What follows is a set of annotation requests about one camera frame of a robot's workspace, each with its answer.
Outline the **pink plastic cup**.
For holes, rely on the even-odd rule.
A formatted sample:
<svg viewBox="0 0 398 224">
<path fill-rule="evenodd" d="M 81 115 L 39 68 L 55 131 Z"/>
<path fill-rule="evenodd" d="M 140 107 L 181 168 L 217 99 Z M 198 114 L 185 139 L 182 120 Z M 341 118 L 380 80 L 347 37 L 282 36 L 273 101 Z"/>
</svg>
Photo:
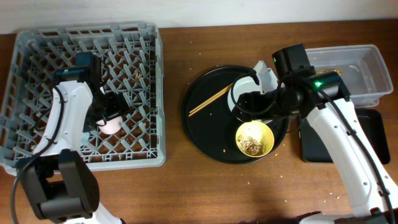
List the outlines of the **pink plastic cup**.
<svg viewBox="0 0 398 224">
<path fill-rule="evenodd" d="M 121 116 L 118 116 L 109 121 L 104 121 L 104 120 L 97 121 L 96 124 L 102 133 L 110 135 L 117 133 L 121 129 L 121 126 L 123 124 L 123 119 Z"/>
</svg>

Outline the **yellow bowl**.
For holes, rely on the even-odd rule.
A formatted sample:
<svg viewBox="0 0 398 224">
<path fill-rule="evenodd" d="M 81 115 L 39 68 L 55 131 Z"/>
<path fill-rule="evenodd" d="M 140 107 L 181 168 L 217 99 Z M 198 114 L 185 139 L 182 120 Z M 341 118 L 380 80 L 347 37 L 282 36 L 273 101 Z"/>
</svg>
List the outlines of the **yellow bowl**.
<svg viewBox="0 0 398 224">
<path fill-rule="evenodd" d="M 235 134 L 238 149 L 246 156 L 260 158 L 274 147 L 275 137 L 268 125 L 251 121 L 239 126 Z"/>
</svg>

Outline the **light blue plastic cup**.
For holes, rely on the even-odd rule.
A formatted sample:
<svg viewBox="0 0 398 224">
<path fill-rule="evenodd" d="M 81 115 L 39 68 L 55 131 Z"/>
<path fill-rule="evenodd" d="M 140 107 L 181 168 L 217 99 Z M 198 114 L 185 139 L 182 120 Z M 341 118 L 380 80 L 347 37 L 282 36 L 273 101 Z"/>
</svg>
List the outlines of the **light blue plastic cup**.
<svg viewBox="0 0 398 224">
<path fill-rule="evenodd" d="M 84 132 L 81 135 L 80 147 L 83 147 L 88 142 L 89 138 L 90 138 L 90 132 Z"/>
</svg>

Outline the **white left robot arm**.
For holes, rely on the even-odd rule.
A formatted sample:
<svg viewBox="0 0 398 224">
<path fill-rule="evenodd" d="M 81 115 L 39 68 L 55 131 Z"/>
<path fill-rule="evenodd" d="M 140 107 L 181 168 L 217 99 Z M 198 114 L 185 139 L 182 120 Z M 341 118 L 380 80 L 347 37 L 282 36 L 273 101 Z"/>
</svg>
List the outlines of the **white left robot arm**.
<svg viewBox="0 0 398 224">
<path fill-rule="evenodd" d="M 123 94 L 103 90 L 103 65 L 85 52 L 76 54 L 74 67 L 55 71 L 44 134 L 32 157 L 17 162 L 13 186 L 22 185 L 39 220 L 123 223 L 101 204 L 96 177 L 79 155 L 86 126 L 114 134 L 130 111 Z"/>
</svg>

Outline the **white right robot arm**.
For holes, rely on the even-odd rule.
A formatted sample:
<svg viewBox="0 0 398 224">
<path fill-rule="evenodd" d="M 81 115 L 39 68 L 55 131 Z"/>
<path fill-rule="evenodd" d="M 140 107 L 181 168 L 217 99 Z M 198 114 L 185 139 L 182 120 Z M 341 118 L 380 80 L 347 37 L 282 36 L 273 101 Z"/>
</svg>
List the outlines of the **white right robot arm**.
<svg viewBox="0 0 398 224">
<path fill-rule="evenodd" d="M 296 223 L 397 223 L 397 184 L 391 179 L 367 139 L 336 72 L 301 70 L 280 77 L 269 99 L 259 100 L 264 119 L 299 112 L 323 141 L 344 183 L 351 215 L 313 212 Z"/>
</svg>

